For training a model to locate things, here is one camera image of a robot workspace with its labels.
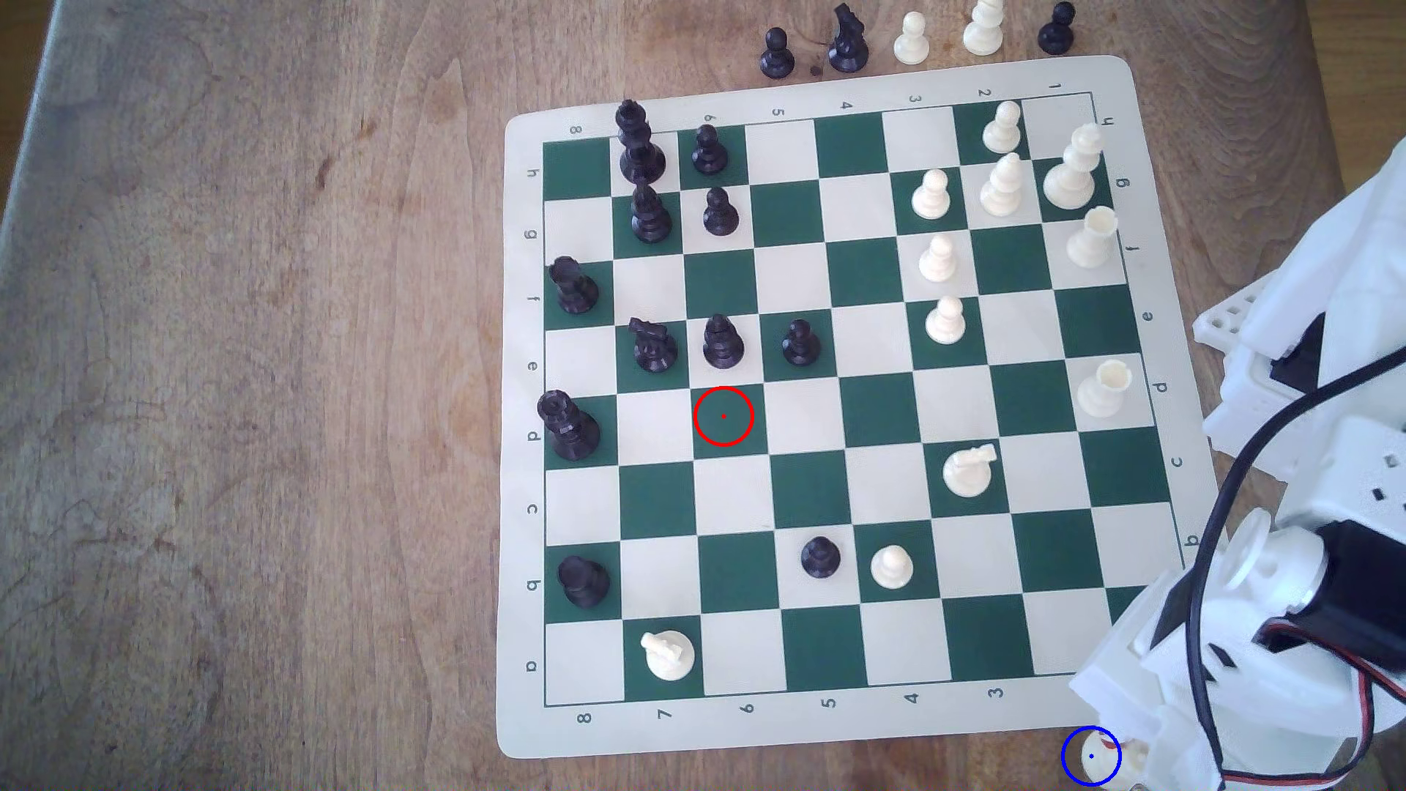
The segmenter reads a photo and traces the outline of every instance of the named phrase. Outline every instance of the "black pawn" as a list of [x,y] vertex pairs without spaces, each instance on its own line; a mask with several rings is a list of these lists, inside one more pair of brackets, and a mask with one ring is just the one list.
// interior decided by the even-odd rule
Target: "black pawn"
[[620,126],[620,174],[631,184],[652,184],[664,174],[664,150],[654,145],[644,117],[644,107],[633,98],[626,98],[616,110],[616,125]]
[[786,49],[786,31],[766,31],[766,52],[762,52],[762,73],[773,80],[789,76],[796,67],[796,56]]
[[716,368],[730,368],[742,361],[745,344],[737,327],[723,313],[713,313],[703,327],[703,358]]
[[679,341],[668,326],[631,318],[630,332],[634,332],[634,361],[644,370],[661,372],[679,358]]
[[581,264],[569,254],[564,254],[551,261],[547,268],[553,284],[557,285],[557,303],[569,313],[586,312],[596,306],[600,298],[600,287],[591,275],[581,271]]
[[704,176],[721,173],[727,167],[727,148],[717,139],[717,126],[703,124],[693,138],[693,167]]
[[548,389],[537,399],[537,416],[547,429],[547,444],[568,462],[585,459],[600,445],[600,424],[576,407],[561,389]]
[[786,337],[782,339],[782,355],[793,365],[808,365],[820,357],[820,337],[810,330],[804,318],[792,320]]
[[662,242],[673,229],[673,218],[669,209],[664,208],[659,192],[650,184],[636,184],[634,197],[630,198],[630,229],[641,242],[652,244]]
[[561,583],[567,601],[582,610],[602,603],[610,593],[610,572],[595,561],[568,555],[557,566],[557,582]]
[[703,229],[714,236],[725,236],[737,230],[740,218],[737,207],[727,200],[727,190],[710,187],[707,191],[707,208],[703,209]]
[[824,580],[839,569],[839,548],[825,537],[815,537],[801,548],[800,568],[811,577]]
[[1046,55],[1063,55],[1074,46],[1074,28],[1069,27],[1073,21],[1074,4],[1056,3],[1050,22],[1040,28],[1038,37],[1040,49]]
[[830,65],[838,72],[852,74],[869,62],[869,45],[865,44],[865,24],[849,10],[848,3],[835,7],[835,39],[830,42]]

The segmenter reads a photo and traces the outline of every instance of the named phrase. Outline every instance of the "white chess piece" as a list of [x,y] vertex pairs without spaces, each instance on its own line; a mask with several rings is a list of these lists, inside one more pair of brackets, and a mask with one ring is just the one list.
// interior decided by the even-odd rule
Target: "white chess piece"
[[1084,226],[1069,237],[1064,251],[1076,266],[1094,268],[1102,266],[1112,251],[1114,232],[1118,230],[1118,215],[1107,205],[1095,205],[1084,215]]
[[918,256],[918,273],[934,282],[942,282],[950,280],[956,270],[957,259],[952,254],[952,239],[942,233],[934,235],[928,249]]
[[900,63],[915,66],[928,59],[928,38],[922,35],[927,20],[918,11],[903,15],[903,35],[893,42],[893,56]]
[[1123,392],[1133,374],[1122,360],[1104,360],[1092,375],[1078,382],[1074,400],[1078,409],[1095,419],[1111,419],[1123,407]]
[[1074,129],[1064,148],[1064,162],[1045,174],[1045,197],[1060,208],[1078,208],[1094,197],[1094,177],[1098,157],[1104,153],[1104,133],[1098,124],[1084,124]]
[[693,670],[693,641],[675,632],[659,632],[658,635],[645,632],[640,638],[644,648],[644,662],[654,673],[665,681],[678,681]]
[[981,184],[981,208],[991,216],[1010,216],[1021,207],[1021,156],[1007,153],[995,160],[991,178]]
[[957,497],[976,497],[991,486],[991,462],[995,447],[986,444],[970,451],[957,451],[942,464],[942,483]]
[[991,55],[1001,48],[1005,0],[976,0],[972,24],[962,31],[962,46],[972,55]]
[[897,544],[889,545],[875,554],[869,573],[880,587],[896,591],[912,579],[912,558]]
[[922,183],[912,190],[912,212],[924,219],[936,219],[946,214],[950,205],[948,174],[936,169],[924,173]]
[[1130,739],[1122,743],[1119,752],[1108,736],[1090,731],[1084,738],[1084,749],[1078,753],[1078,763],[1084,764],[1084,774],[1091,780],[1107,777],[1104,788],[1132,788],[1147,767],[1147,745]]
[[1002,101],[995,105],[995,118],[981,129],[981,142],[995,153],[1010,153],[1021,145],[1021,105]]
[[962,318],[962,299],[948,294],[938,299],[938,306],[928,312],[924,322],[928,337],[938,343],[950,344],[962,339],[966,332],[966,319]]

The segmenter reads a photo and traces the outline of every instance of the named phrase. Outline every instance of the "wood grain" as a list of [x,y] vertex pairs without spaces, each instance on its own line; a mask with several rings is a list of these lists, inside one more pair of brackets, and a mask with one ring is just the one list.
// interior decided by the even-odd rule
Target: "wood grain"
[[1327,115],[1348,190],[1406,138],[1406,3],[1309,0]]
[[[858,10],[866,73],[908,70],[910,8]],[[924,10],[927,66],[977,60],[963,3]],[[1000,58],[1040,56],[1046,15],[1011,8]],[[66,0],[53,24],[0,235],[0,788],[1078,788],[1064,731],[496,747],[503,126],[762,86],[772,24],[790,81],[842,79],[808,70],[828,3]],[[1087,0],[1077,30],[1132,65],[1185,318],[1340,195],[1301,3]],[[1194,360],[1209,406],[1219,361]]]

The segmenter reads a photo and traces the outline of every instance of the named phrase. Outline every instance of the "blue circle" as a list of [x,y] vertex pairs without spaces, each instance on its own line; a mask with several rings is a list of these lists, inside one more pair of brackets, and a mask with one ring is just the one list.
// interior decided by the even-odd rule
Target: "blue circle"
[[1084,731],[1098,731],[1099,733],[1102,733],[1102,735],[1108,736],[1109,739],[1112,739],[1114,746],[1118,747],[1118,763],[1114,764],[1114,774],[1118,774],[1118,770],[1123,767],[1123,746],[1118,743],[1118,738],[1116,736],[1114,736],[1112,733],[1109,733],[1108,731],[1105,731],[1104,728],[1099,728],[1097,725],[1085,725],[1083,728],[1077,728],[1077,729],[1074,729],[1073,733],[1070,733],[1069,736],[1064,738],[1064,745],[1059,749],[1059,764],[1062,767],[1064,767],[1064,774],[1067,774],[1070,780],[1073,780],[1074,783],[1078,783],[1080,785],[1087,785],[1090,788],[1094,788],[1094,787],[1102,785],[1102,784],[1108,783],[1109,780],[1112,780],[1114,774],[1109,774],[1108,777],[1105,777],[1102,780],[1095,780],[1094,783],[1084,783],[1083,780],[1074,777],[1074,773],[1069,770],[1069,760],[1064,759],[1064,753],[1069,750],[1069,742],[1070,742],[1070,739],[1073,739],[1074,736],[1078,736]]

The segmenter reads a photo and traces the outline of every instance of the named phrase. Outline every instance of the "chessboard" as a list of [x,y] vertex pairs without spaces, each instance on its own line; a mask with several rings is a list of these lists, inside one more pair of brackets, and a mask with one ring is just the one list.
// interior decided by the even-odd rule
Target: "chessboard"
[[[1000,155],[997,103],[1021,107],[1019,208],[979,201]],[[1201,407],[1152,162],[1128,65],[1112,56],[640,98],[666,159],[672,216],[631,232],[616,104],[513,118],[503,198],[502,538],[498,738],[513,757],[692,750],[1084,725],[1071,674],[1159,575],[1189,563],[1215,499]],[[696,128],[728,152],[690,162]],[[1098,124],[1092,200],[1040,190],[1073,131]],[[929,169],[950,208],[914,214]],[[703,228],[721,185],[740,225]],[[1090,207],[1116,211],[1111,259],[1066,243]],[[956,274],[925,278],[934,235]],[[571,256],[599,288],[558,302]],[[966,332],[925,316],[959,296]],[[745,343],[720,370],[709,316]],[[636,362],[631,318],[664,325],[678,358]],[[823,353],[782,353],[804,318]],[[1105,360],[1132,385],[1109,419],[1074,398]],[[600,429],[569,462],[537,402],[562,389]],[[957,497],[955,451],[991,444],[991,483]],[[815,537],[838,570],[808,576]],[[876,584],[898,545],[912,579]],[[568,556],[610,579],[568,601]],[[641,638],[695,649],[682,679],[651,673]]]

